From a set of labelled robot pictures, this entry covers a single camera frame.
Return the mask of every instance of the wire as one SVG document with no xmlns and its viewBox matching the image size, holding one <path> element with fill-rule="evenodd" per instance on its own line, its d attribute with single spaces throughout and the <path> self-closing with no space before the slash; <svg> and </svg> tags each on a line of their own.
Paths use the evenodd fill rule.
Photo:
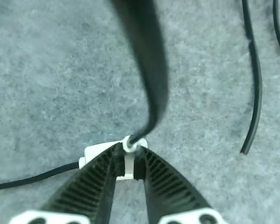
<svg viewBox="0 0 280 224">
<path fill-rule="evenodd" d="M 132 146 L 149 134 L 161 120 L 168 102 L 168 69 L 154 1 L 112 0 L 130 41 L 144 84 L 149 117 L 144 127 L 128 139 Z"/>
<path fill-rule="evenodd" d="M 253 79 L 254 79 L 253 115 L 252 115 L 252 120 L 250 123 L 248 134 L 246 136 L 246 139 L 240 151 L 241 154 L 247 155 L 253 143 L 258 128 L 259 119 L 260 119 L 261 103 L 262 103 L 262 77 L 261 77 L 259 56 L 257 52 L 256 42 L 253 35 L 249 3 L 248 0 L 242 0 L 242 2 L 243 2 L 245 32 L 248 40 L 250 41 L 249 51 L 251 56 L 252 72 L 253 72 Z"/>
<path fill-rule="evenodd" d="M 277 36 L 277 40 L 280 46 L 280 22 L 279 22 L 279 1 L 273 0 L 273 19 L 274 19 L 274 27 L 275 33 Z"/>
<path fill-rule="evenodd" d="M 72 169 L 77 169 L 77 168 L 79 168 L 79 163 L 78 162 L 73 162 L 73 163 L 70 163 L 70 164 L 63 165 L 61 167 L 57 167 L 57 168 L 55 168 L 53 170 L 50 170 L 48 172 L 45 172 L 43 174 L 39 174 L 37 176 L 29 177 L 29 178 L 18 180 L 18 181 L 0 183 L 0 190 L 35 183 L 35 182 L 47 179 L 49 177 L 55 176 L 57 174 L 61 174 L 61 173 L 64 173 L 66 171 L 70 171 Z"/>
</svg>

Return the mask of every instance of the white plastic part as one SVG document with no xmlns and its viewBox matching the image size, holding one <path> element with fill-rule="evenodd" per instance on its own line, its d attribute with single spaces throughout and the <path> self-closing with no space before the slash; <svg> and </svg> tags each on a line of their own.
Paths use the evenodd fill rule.
<svg viewBox="0 0 280 224">
<path fill-rule="evenodd" d="M 227 224 L 222 216 L 215 210 L 210 208 L 197 209 L 193 211 L 186 211 L 182 213 L 163 216 L 158 224 L 168 224 L 170 222 L 177 222 L 178 224 L 201 224 L 200 217 L 209 215 L 216 219 L 216 224 Z"/>
<path fill-rule="evenodd" d="M 88 146 L 84 150 L 84 157 L 81 157 L 79 159 L 79 169 L 82 169 L 87 163 L 92 161 L 95 157 L 97 157 L 99 154 L 101 154 L 103 151 L 107 150 L 111 146 L 121 142 L 123 149 L 128 152 L 125 156 L 125 175 L 117 177 L 117 181 L 122 180 L 132 180 L 134 179 L 134 154 L 132 152 L 135 152 L 137 150 L 138 146 L 143 146 L 145 148 L 148 147 L 147 141 L 145 139 L 140 139 L 137 141 L 131 148 L 127 147 L 127 140 L 130 136 L 126 136 L 123 140 L 119 141 L 110 141 L 105 142 L 93 146 Z"/>
<path fill-rule="evenodd" d="M 28 210 L 13 217 L 9 224 L 29 224 L 37 218 L 43 218 L 46 224 L 91 224 L 86 216 L 50 211 Z"/>
</svg>

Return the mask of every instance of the floor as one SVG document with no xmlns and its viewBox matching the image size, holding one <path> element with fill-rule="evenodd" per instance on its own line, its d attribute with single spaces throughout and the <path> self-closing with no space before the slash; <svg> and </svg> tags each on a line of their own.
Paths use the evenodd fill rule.
<svg viewBox="0 0 280 224">
<path fill-rule="evenodd" d="M 170 102 L 147 136 L 230 224 L 280 224 L 280 49 L 273 0 L 251 0 L 263 75 L 259 129 L 239 0 L 157 0 Z M 77 161 L 147 119 L 140 76 L 108 1 L 0 0 L 0 183 Z M 73 173 L 0 191 L 0 224 L 38 209 Z M 147 224 L 141 182 L 119 182 L 111 224 Z"/>
</svg>

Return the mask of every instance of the screw hole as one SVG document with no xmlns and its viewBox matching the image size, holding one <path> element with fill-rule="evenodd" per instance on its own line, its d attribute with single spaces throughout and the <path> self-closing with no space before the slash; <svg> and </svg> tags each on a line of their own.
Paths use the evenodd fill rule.
<svg viewBox="0 0 280 224">
<path fill-rule="evenodd" d="M 217 224 L 217 220 L 210 215 L 202 215 L 199 218 L 201 224 Z"/>
<path fill-rule="evenodd" d="M 173 222 L 170 222 L 170 223 L 167 223 L 167 224 L 182 224 L 182 223 L 173 221 Z"/>
<path fill-rule="evenodd" d="M 46 224 L 46 220 L 44 218 L 36 218 L 33 219 L 29 224 Z"/>
</svg>

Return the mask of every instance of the black cable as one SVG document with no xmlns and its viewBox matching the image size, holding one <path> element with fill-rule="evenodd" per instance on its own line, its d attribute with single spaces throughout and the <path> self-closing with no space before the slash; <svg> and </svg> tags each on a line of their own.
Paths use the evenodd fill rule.
<svg viewBox="0 0 280 224">
<path fill-rule="evenodd" d="M 280 46 L 280 22 L 279 22 L 279 1 L 273 0 L 273 18 L 274 18 L 274 27 L 277 40 Z"/>
<path fill-rule="evenodd" d="M 149 118 L 132 134 L 131 146 L 149 134 L 161 120 L 168 102 L 168 69 L 161 28 L 152 0 L 110 0 L 121 19 L 146 89 Z"/>
<path fill-rule="evenodd" d="M 251 56 L 252 72 L 254 79 L 254 108 L 251 124 L 247 137 L 244 141 L 241 154 L 247 155 L 251 144 L 253 143 L 257 127 L 260 119 L 261 103 L 262 103 L 262 77 L 261 77 L 261 68 L 259 62 L 259 56 L 257 52 L 256 42 L 253 35 L 253 28 L 251 23 L 251 16 L 249 10 L 248 0 L 242 0 L 243 2 L 243 13 L 244 13 L 244 22 L 245 22 L 245 31 L 246 36 L 249 40 L 249 51 Z"/>
<path fill-rule="evenodd" d="M 0 190 L 35 183 L 35 182 L 47 179 L 49 177 L 55 176 L 57 174 L 61 174 L 61 173 L 64 173 L 66 171 L 69 171 L 69 170 L 72 170 L 72 169 L 77 169 L 77 168 L 79 168 L 78 162 L 73 162 L 73 163 L 70 163 L 70 164 L 63 165 L 61 167 L 57 167 L 57 168 L 55 168 L 53 170 L 50 170 L 48 172 L 45 172 L 43 174 L 39 174 L 37 176 L 29 177 L 29 178 L 18 180 L 18 181 L 0 183 Z"/>
</svg>

